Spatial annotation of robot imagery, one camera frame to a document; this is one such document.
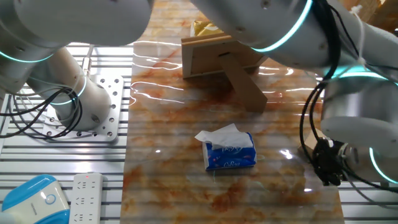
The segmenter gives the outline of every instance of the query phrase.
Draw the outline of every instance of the tissue box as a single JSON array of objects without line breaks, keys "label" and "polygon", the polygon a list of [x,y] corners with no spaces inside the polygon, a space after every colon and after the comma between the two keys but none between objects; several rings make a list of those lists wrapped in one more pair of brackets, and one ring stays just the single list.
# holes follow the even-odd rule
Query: tissue box
[{"label": "tissue box", "polygon": [[202,142],[205,169],[254,166],[256,150],[250,133],[238,131],[230,124],[217,131],[201,131],[195,138]]},{"label": "tissue box", "polygon": [[224,169],[254,166],[257,162],[256,149],[253,147],[223,147],[212,149],[212,143],[202,143],[205,169]]}]

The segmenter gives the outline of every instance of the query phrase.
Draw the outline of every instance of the outlet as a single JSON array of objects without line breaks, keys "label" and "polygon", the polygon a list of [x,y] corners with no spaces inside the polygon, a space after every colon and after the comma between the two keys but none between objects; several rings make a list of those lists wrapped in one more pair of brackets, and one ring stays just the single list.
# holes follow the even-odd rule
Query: outlet
[{"label": "outlet", "polygon": [[69,224],[100,223],[102,183],[102,174],[77,174],[75,176]]}]

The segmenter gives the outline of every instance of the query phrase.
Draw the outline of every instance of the metal mounting plate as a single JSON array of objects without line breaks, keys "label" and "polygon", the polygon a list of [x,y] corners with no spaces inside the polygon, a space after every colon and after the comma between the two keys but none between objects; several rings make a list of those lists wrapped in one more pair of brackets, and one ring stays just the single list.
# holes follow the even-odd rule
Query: metal mounting plate
[{"label": "metal mounting plate", "polygon": [[[112,77],[109,77],[109,75],[90,75],[90,79],[94,83],[101,85],[108,92],[109,97],[111,98],[111,104],[116,105],[116,107],[111,108],[108,117],[94,130],[87,132],[71,131],[66,136],[57,138],[55,139],[55,141],[49,142],[60,143],[66,141],[101,143],[117,140],[124,85],[123,77],[120,75],[113,75]],[[116,96],[113,95],[113,92],[115,91],[118,93]],[[47,116],[50,118],[57,117],[57,113],[53,107],[49,106],[47,110]],[[59,124],[59,126],[49,126],[47,124],[44,124],[42,132],[43,134],[56,135],[65,129],[65,127],[58,121],[52,121],[51,119],[46,118],[45,122],[54,125]]]}]

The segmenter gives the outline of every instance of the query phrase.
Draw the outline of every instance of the orange marble pattern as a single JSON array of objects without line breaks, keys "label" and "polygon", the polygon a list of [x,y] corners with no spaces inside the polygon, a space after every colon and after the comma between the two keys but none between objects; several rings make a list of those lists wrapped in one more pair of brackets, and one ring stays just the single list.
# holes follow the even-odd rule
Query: orange marble pattern
[{"label": "orange marble pattern", "polygon": [[[296,156],[314,78],[266,61],[252,75],[264,114],[245,112],[224,75],[183,80],[180,39],[200,17],[188,1],[157,1],[134,43],[121,223],[344,223],[337,188]],[[205,171],[194,136],[231,123],[253,135],[258,163]]]}]

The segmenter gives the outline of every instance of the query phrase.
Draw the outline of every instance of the black cable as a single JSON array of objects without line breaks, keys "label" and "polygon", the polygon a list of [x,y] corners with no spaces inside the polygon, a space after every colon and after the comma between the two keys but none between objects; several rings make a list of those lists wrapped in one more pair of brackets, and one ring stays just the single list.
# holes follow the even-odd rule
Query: black cable
[{"label": "black cable", "polygon": [[330,9],[331,9],[333,12],[335,12],[336,16],[338,17],[338,19],[339,19],[339,21],[340,21],[340,24],[341,24],[341,26],[343,27],[344,33],[346,34],[346,36],[347,36],[349,42],[351,43],[351,45],[353,46],[353,48],[354,48],[354,50],[355,50],[355,52],[356,52],[356,55],[358,56],[358,55],[359,55],[359,51],[358,51],[358,49],[356,48],[353,39],[352,39],[351,36],[348,34],[347,28],[346,28],[346,26],[345,26],[345,24],[344,24],[344,22],[343,22],[343,19],[341,18],[340,13],[339,13],[333,6],[330,6]]},{"label": "black cable", "polygon": [[[344,30],[345,35],[347,36],[349,42],[351,43],[352,47],[354,48],[354,50],[355,50],[355,52],[356,52],[356,55],[359,56],[359,51],[358,51],[358,49],[356,48],[353,39],[351,38],[351,36],[349,35],[349,33],[348,33],[348,31],[347,31],[347,28],[346,28],[346,26],[345,26],[345,24],[344,24],[344,22],[343,22],[343,19],[341,18],[340,13],[339,13],[333,6],[330,6],[330,9],[331,9],[333,12],[335,12],[336,16],[338,17],[338,19],[339,19],[339,21],[340,21],[341,26],[343,27],[343,30]],[[370,64],[370,63],[367,63],[367,64],[368,64],[369,66],[372,66],[372,67],[386,68],[386,69],[390,69],[390,70],[398,70],[397,67],[388,66],[388,65],[373,65],[373,64]]]},{"label": "black cable", "polygon": [[27,114],[27,113],[30,113],[30,112],[33,112],[33,111],[39,109],[40,107],[46,105],[47,103],[49,104],[49,102],[50,102],[50,98],[48,98],[47,100],[41,102],[39,105],[37,105],[37,106],[35,106],[35,107],[33,107],[33,108],[29,109],[29,110],[24,110],[24,111],[21,111],[20,113],[11,113],[11,111],[10,111],[10,113],[0,113],[0,116],[19,116],[19,115],[22,115],[22,114]]},{"label": "black cable", "polygon": [[[334,73],[338,67],[338,63],[340,61],[340,55],[341,55],[341,39],[339,36],[340,32],[337,28],[336,21],[334,19],[332,11],[336,12],[336,14],[338,15],[338,17],[340,19],[340,22],[342,23],[343,29],[346,32],[346,35],[349,36],[348,32],[346,30],[346,27],[344,26],[344,24],[342,22],[341,16],[338,14],[338,12],[336,10],[333,10],[332,7],[325,0],[318,0],[318,1],[314,2],[313,13],[314,13],[315,17],[317,18],[317,21],[318,21],[320,27],[324,31],[324,33],[326,35],[326,39],[328,41],[329,58],[331,61],[331,68],[330,68],[329,72],[325,75],[323,81],[320,82],[313,89],[310,96],[307,98],[305,105],[303,107],[302,116],[300,118],[300,143],[302,145],[305,155],[308,157],[308,160],[313,165],[315,172],[320,171],[320,166],[314,162],[314,160],[310,157],[310,154],[307,151],[307,148],[306,148],[306,145],[304,142],[304,138],[303,138],[303,122],[305,119],[305,113],[307,112],[308,106],[311,103],[310,112],[309,112],[311,130],[318,141],[319,136],[315,129],[315,124],[314,124],[314,120],[313,120],[313,112],[315,110],[315,105],[317,103],[317,100],[319,99],[322,91],[326,88],[326,86],[328,84],[327,81],[334,75]],[[354,49],[356,49],[352,39],[350,37],[349,37],[349,39],[350,39],[350,42],[353,45]],[[380,185],[376,185],[374,183],[371,183],[371,182],[359,177],[352,170],[345,168],[342,165],[342,163],[337,160],[337,158],[335,156],[331,155],[331,152],[328,149],[325,149],[325,151],[329,157],[331,157],[333,160],[335,160],[335,162],[338,164],[339,168],[342,169],[343,171],[345,171],[351,177],[353,177],[359,181],[362,181],[365,184],[373,186],[377,189],[387,190],[390,192],[398,193],[398,190],[392,189],[390,187],[382,187]]]},{"label": "black cable", "polygon": [[[71,98],[71,100],[74,99],[74,98],[77,98],[76,93],[73,93],[72,96],[71,96],[70,98]],[[20,111],[19,111],[19,107],[18,107],[18,105],[17,105],[16,97],[14,96],[13,99],[14,99],[14,104],[15,104],[15,107],[16,107],[17,112],[20,112]],[[29,134],[29,133],[27,133],[27,132],[25,132],[25,131],[24,131],[24,134],[27,135],[27,136],[29,136],[29,137],[31,137],[31,138],[34,138],[34,139],[50,140],[50,139],[59,138],[59,137],[61,137],[61,136],[65,136],[65,135],[67,135],[70,131],[73,131],[73,129],[74,129],[74,127],[75,127],[75,126],[73,127],[73,124],[78,124],[78,123],[80,122],[81,116],[82,116],[82,114],[83,114],[83,108],[81,107],[80,101],[78,101],[78,102],[77,102],[76,100],[72,100],[72,101],[75,102],[75,107],[76,107],[76,106],[79,106],[79,109],[80,109],[80,116],[79,116],[78,121],[76,121],[76,117],[77,117],[76,114],[77,114],[78,110],[75,110],[75,114],[73,115],[72,122],[71,122],[62,132],[58,133],[57,135],[54,135],[54,136],[47,136],[47,135],[44,135],[44,134],[38,132],[37,130],[35,130],[35,129],[32,128],[32,127],[30,127],[29,129],[33,130],[35,133],[41,135],[42,137],[38,137],[38,136],[31,135],[31,134]],[[27,122],[25,121],[25,119],[24,119],[24,117],[23,117],[22,115],[19,115],[19,117],[21,118],[21,121],[22,121],[25,125],[28,125]],[[21,130],[22,128],[16,123],[16,121],[15,121],[15,119],[14,119],[13,116],[11,116],[11,119],[12,119],[12,121],[15,123],[15,125],[17,126],[17,128]]]},{"label": "black cable", "polygon": [[[56,92],[56,93],[54,93],[53,95],[51,95],[47,100],[45,100],[44,107],[39,111],[39,113],[37,114],[37,116],[36,116],[26,127],[20,129],[20,130],[17,131],[17,132],[11,133],[11,134],[0,135],[0,138],[10,138],[10,137],[16,136],[16,135],[18,135],[18,134],[20,134],[20,133],[23,133],[24,131],[26,131],[27,129],[29,129],[29,128],[40,118],[40,115],[45,111],[46,107],[48,107],[48,105],[49,105],[59,94],[61,94],[61,93],[67,93],[67,91],[68,91],[69,89],[70,89],[70,88],[62,88],[62,89],[59,90],[58,92]],[[73,129],[76,128],[76,126],[77,126],[78,123],[80,122],[82,116],[83,116],[83,112],[82,112],[82,110],[80,110],[80,115],[79,115],[78,121],[77,121],[68,131],[66,131],[66,132],[64,132],[64,133],[62,133],[62,134],[57,134],[56,136],[53,136],[53,137],[56,137],[56,138],[57,138],[57,137],[60,137],[60,136],[63,136],[63,135],[66,135],[66,134],[70,133],[70,131],[72,131]]]},{"label": "black cable", "polygon": [[24,131],[29,129],[39,119],[40,115],[44,112],[45,108],[51,103],[51,101],[53,101],[55,99],[55,97],[57,97],[59,94],[65,92],[65,91],[66,91],[66,88],[62,88],[58,92],[51,95],[47,100],[45,100],[45,106],[39,111],[37,116],[26,127],[22,128],[21,130],[19,130],[17,132],[11,133],[11,134],[0,135],[0,138],[10,138],[10,137],[16,136],[20,133],[23,133]]}]

